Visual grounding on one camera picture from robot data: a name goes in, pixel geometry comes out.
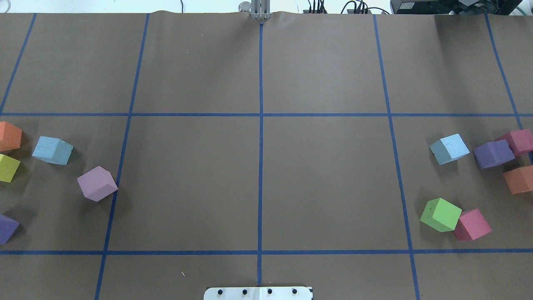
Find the black monitor base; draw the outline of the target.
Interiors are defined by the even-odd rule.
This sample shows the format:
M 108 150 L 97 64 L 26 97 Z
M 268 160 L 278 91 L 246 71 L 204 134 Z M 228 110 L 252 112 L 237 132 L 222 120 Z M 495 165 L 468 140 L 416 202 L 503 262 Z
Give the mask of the black monitor base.
M 510 15 L 521 0 L 391 0 L 395 15 Z

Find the orange block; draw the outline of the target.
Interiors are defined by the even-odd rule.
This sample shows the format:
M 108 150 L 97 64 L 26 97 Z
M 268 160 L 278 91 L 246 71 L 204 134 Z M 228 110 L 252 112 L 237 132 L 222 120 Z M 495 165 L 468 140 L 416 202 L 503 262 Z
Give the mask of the orange block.
M 0 122 L 0 151 L 16 150 L 21 147 L 23 131 L 9 122 Z
M 533 166 L 525 166 L 504 172 L 504 179 L 511 194 L 533 191 Z

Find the orange block left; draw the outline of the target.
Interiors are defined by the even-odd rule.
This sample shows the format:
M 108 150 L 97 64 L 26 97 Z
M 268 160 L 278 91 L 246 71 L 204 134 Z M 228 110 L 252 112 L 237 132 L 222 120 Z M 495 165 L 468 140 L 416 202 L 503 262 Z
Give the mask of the orange block left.
M 0 151 L 16 150 L 21 147 L 23 131 L 9 122 L 0 122 Z

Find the purple block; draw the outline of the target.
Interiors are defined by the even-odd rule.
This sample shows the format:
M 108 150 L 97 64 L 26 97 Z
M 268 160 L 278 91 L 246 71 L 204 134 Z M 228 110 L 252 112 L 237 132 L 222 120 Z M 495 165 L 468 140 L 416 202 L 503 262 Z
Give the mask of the purple block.
M 0 244 L 5 245 L 15 233 L 20 223 L 10 217 L 0 215 Z
M 481 169 L 497 167 L 515 159 L 508 141 L 504 139 L 478 146 L 473 153 Z

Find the light blue block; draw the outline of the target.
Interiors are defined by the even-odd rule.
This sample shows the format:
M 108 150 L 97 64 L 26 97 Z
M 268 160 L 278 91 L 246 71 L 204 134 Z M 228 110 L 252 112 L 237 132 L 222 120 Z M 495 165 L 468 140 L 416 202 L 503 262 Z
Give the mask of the light blue block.
M 459 133 L 440 138 L 429 146 L 438 165 L 457 161 L 463 156 L 469 155 L 470 150 L 465 145 Z
M 66 165 L 74 146 L 59 139 L 40 136 L 32 157 L 54 165 Z

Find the green block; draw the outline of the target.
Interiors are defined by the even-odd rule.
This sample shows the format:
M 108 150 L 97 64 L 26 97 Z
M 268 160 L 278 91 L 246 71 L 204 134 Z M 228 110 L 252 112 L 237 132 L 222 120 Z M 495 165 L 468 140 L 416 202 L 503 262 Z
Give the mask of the green block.
M 461 213 L 460 207 L 437 198 L 426 203 L 420 221 L 439 232 L 449 232 L 455 230 Z

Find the brown paper table mat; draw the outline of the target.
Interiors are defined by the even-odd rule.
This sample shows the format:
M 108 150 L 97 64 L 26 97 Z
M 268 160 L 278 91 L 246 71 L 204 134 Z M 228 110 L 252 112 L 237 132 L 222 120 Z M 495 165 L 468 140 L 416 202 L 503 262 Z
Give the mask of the brown paper table mat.
M 532 17 L 2 14 L 1 120 L 23 131 L 2 300 L 532 298 L 532 193 L 503 177 L 530 156 L 429 149 L 532 129 Z M 66 165 L 32 157 L 42 135 Z M 99 202 L 77 182 L 97 166 Z M 422 223 L 437 198 L 492 232 Z

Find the red block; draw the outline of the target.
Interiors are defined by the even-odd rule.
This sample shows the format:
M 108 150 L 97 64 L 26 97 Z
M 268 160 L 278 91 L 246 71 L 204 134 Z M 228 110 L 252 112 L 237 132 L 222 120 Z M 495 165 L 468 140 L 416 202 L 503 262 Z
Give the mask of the red block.
M 461 212 L 453 234 L 458 241 L 476 240 L 492 232 L 479 209 Z
M 506 140 L 513 155 L 521 156 L 533 151 L 533 135 L 529 129 L 510 131 L 495 141 Z

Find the yellow block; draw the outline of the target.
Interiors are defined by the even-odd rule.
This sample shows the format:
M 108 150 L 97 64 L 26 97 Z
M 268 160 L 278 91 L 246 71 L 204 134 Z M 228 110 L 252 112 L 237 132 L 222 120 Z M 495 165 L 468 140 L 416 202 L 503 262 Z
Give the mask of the yellow block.
M 0 154 L 0 180 L 1 182 L 12 182 L 15 173 L 21 162 L 10 156 Z

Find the purple block left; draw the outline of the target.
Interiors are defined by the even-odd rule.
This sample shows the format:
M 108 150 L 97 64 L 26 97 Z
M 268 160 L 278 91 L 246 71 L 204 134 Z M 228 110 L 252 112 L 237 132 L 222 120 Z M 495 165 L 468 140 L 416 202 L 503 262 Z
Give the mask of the purple block left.
M 0 244 L 5 245 L 15 233 L 20 223 L 10 217 L 0 215 Z

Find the red block lower right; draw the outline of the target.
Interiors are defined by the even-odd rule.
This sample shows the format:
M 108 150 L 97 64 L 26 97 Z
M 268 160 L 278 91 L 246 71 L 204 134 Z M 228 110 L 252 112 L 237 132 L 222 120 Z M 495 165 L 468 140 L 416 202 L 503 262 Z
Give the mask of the red block lower right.
M 453 234 L 458 241 L 476 240 L 492 232 L 479 209 L 461 212 Z

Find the red block upper right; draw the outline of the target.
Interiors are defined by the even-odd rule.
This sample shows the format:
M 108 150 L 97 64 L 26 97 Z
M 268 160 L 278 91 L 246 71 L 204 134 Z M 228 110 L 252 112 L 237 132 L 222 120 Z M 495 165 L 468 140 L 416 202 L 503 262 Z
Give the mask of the red block upper right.
M 533 151 L 533 135 L 529 129 L 510 131 L 495 141 L 506 140 L 513 155 L 521 156 Z

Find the white metal base plate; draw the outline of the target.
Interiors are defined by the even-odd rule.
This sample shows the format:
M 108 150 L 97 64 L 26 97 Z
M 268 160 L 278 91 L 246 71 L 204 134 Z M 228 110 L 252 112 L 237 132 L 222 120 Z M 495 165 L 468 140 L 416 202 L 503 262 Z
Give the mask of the white metal base plate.
M 212 287 L 204 292 L 204 300 L 312 300 L 311 287 Z

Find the pink lilac block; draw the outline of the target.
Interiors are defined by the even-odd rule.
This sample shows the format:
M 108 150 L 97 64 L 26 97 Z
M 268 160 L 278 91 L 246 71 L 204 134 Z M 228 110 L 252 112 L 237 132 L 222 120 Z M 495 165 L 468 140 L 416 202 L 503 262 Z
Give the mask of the pink lilac block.
M 86 199 L 99 202 L 118 190 L 112 174 L 97 166 L 77 178 L 78 185 Z

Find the grey USB hub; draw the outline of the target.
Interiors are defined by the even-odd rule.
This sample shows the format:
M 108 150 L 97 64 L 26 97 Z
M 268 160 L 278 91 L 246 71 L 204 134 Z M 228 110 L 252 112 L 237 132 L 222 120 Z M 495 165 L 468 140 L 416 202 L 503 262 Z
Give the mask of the grey USB hub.
M 326 10 L 319 11 L 316 8 L 315 10 L 305 9 L 305 10 L 303 10 L 302 13 L 307 15 L 307 14 L 318 14 L 318 13 L 327 14 L 328 12 Z M 367 8 L 367 9 L 363 9 L 363 8 L 355 8 L 355 9 L 345 8 L 344 10 L 341 10 L 341 15 L 371 15 L 371 14 L 373 14 L 373 12 L 369 8 Z

